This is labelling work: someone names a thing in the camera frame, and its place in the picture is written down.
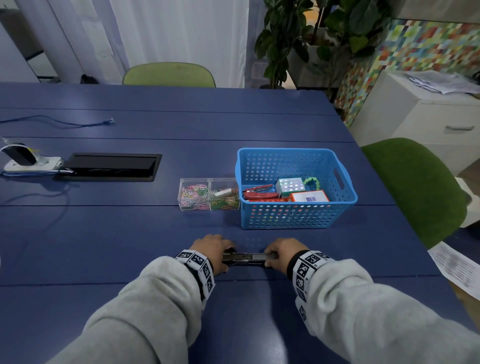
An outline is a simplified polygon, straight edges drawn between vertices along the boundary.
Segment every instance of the drawer handle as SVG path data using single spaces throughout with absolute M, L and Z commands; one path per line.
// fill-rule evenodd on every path
M 471 132 L 473 129 L 475 129 L 475 126 L 474 125 L 472 125 L 472 126 L 451 126 L 451 125 L 447 125 L 445 127 L 445 129 L 454 130 L 456 132 Z

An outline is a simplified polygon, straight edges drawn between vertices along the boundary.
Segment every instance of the chair backrest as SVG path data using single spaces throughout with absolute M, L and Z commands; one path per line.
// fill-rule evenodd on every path
M 392 138 L 363 146 L 362 151 L 427 248 L 463 223 L 467 215 L 463 190 L 425 146 Z
M 203 66 L 181 62 L 154 62 L 130 68 L 124 85 L 215 87 L 212 74 Z

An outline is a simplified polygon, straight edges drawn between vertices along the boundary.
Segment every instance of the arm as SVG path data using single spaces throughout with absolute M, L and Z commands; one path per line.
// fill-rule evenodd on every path
M 204 264 L 218 274 L 227 270 L 221 259 L 231 246 L 220 235 L 207 235 L 190 249 L 200 252 L 206 258 Z M 99 308 L 83 333 L 49 364 L 187 363 L 188 347 L 200 332 L 202 308 L 209 295 L 209 290 L 201 291 L 195 264 L 188 260 L 179 255 L 151 262 L 116 298 Z M 199 274 L 203 266 L 198 266 Z
M 320 252 L 314 252 L 318 260 L 307 259 L 312 253 L 295 239 L 272 245 L 267 250 L 279 259 L 268 264 L 293 279 L 310 334 L 352 363 L 473 363 L 480 357 L 477 334 L 373 283 L 354 260 L 336 262 Z

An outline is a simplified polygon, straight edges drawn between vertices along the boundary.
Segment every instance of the cabinet drawer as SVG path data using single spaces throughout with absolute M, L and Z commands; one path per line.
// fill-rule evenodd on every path
M 480 145 L 480 107 L 418 104 L 394 132 L 419 143 Z
M 480 158 L 480 146 L 424 144 L 448 167 L 454 176 Z

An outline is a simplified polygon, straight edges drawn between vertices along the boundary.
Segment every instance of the table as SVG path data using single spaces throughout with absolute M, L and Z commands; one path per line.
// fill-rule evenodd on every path
M 377 278 L 440 316 L 475 330 L 443 277 Z M 43 364 L 81 332 L 89 316 L 123 284 L 0 287 L 2 364 Z M 309 335 L 291 282 L 219 282 L 190 348 L 192 363 L 346 363 Z
M 163 154 L 154 182 L 0 179 L 0 345 L 6 363 L 53 356 L 149 261 L 175 255 L 207 233 L 222 233 L 245 251 L 261 251 L 279 236 L 296 237 L 336 259 L 354 258 L 376 281 L 472 325 L 322 93 L 0 84 L 0 96 L 0 120 L 35 114 L 82 123 L 116 120 L 67 129 L 37 121 L 0 124 L 0 135 L 43 154 Z M 181 212 L 179 179 L 233 177 L 241 147 L 332 149 L 349 171 L 358 203 L 325 230 L 244 231 L 238 211 Z M 0 164 L 5 162 L 0 156 Z M 238 363 L 295 362 L 303 339 L 318 346 L 306 331 L 298 338 L 290 334 L 292 344 L 283 344 L 289 328 L 302 327 L 291 310 L 290 283 L 276 272 L 235 267 L 218 278 L 215 292 L 191 348 L 192 362 L 232 362 L 225 357 L 232 347 Z M 214 313 L 223 307 L 222 297 L 227 301 L 220 320 Z M 279 302 L 285 306 L 275 306 Z M 279 317 L 285 318 L 281 324 Z M 223 322 L 231 324 L 230 335 L 220 330 Z M 217 355 L 218 345 L 227 350 Z M 312 361 L 312 353 L 305 362 Z

